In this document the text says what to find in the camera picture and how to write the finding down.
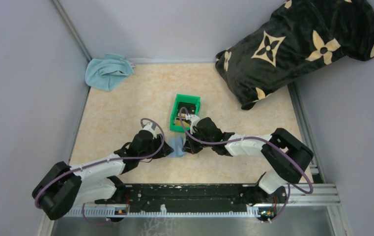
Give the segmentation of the aluminium rail frame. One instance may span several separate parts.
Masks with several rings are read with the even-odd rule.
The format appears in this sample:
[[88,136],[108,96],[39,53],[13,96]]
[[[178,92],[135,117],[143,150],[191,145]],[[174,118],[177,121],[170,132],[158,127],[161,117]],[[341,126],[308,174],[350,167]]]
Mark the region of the aluminium rail frame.
[[338,206],[335,186],[306,184],[265,194],[248,184],[118,184],[80,191],[75,185],[50,187],[38,200],[46,215],[88,217],[256,217],[268,221],[285,207]]

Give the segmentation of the beige leather card holder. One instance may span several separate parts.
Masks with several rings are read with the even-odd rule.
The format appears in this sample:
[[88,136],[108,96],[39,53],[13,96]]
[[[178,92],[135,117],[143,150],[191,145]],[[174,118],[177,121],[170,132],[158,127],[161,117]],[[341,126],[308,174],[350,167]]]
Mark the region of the beige leather card holder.
[[186,154],[183,151],[184,139],[181,135],[169,138],[168,144],[173,149],[173,152],[171,152],[168,157],[178,158],[183,157]]

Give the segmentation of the light blue cloth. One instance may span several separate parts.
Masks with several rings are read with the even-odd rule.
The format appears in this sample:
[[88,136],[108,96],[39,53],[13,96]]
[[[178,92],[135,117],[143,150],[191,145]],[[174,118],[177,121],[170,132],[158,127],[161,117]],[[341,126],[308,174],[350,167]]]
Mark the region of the light blue cloth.
[[92,59],[86,68],[85,83],[95,89],[112,91],[128,76],[135,65],[124,56],[105,54],[103,59]]

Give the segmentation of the black floral pillow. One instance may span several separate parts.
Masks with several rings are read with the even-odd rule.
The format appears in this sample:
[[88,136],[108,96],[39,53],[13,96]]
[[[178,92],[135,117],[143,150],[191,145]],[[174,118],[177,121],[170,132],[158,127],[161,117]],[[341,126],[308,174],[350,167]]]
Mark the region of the black floral pillow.
[[255,32],[216,55],[215,68],[243,110],[343,58],[374,58],[366,0],[288,0]]

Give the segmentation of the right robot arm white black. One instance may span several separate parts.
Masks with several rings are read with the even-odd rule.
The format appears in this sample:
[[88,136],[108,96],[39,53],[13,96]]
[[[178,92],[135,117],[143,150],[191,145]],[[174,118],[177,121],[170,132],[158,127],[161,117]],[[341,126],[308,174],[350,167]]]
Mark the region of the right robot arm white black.
[[186,132],[184,151],[195,154],[210,147],[221,156],[263,156],[271,170],[257,182],[255,196],[262,203],[269,202],[275,191],[287,184],[297,184],[304,176],[314,153],[283,128],[262,136],[239,135],[223,132],[211,118],[186,115],[190,124]]

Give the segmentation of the dark grey credit card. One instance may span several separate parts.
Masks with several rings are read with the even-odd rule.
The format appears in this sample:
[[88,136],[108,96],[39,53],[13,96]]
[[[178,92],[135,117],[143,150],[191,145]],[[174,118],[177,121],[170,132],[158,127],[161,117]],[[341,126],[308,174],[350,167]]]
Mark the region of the dark grey credit card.
[[178,112],[182,112],[183,114],[195,114],[197,106],[194,103],[179,102],[177,108]]

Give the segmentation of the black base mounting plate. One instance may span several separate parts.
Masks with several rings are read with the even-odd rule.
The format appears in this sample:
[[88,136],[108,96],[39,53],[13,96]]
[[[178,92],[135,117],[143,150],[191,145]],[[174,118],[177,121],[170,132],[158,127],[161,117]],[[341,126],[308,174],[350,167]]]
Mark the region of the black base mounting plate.
[[169,213],[229,213],[255,204],[282,204],[286,198],[284,187],[266,194],[255,184],[127,184],[95,203],[128,205],[131,213],[158,212],[161,206]]

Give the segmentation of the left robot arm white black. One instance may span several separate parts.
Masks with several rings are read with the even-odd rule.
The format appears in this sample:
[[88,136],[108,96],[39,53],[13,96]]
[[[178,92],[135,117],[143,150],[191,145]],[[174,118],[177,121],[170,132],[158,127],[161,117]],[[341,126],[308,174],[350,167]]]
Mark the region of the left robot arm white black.
[[136,168],[143,158],[158,159],[174,149],[162,134],[141,130],[132,141],[98,161],[70,166],[57,162],[32,192],[38,208],[51,220],[67,214],[71,208],[87,203],[129,204],[129,192],[118,178]]

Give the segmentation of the green plastic bin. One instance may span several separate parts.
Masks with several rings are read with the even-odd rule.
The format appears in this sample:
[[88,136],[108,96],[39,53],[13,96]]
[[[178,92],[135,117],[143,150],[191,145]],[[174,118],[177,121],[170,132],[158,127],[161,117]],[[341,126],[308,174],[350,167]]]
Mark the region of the green plastic bin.
[[186,116],[198,115],[200,106],[201,98],[199,96],[177,94],[170,118],[170,131],[184,132],[182,125],[186,130],[189,130],[191,121],[187,120]]

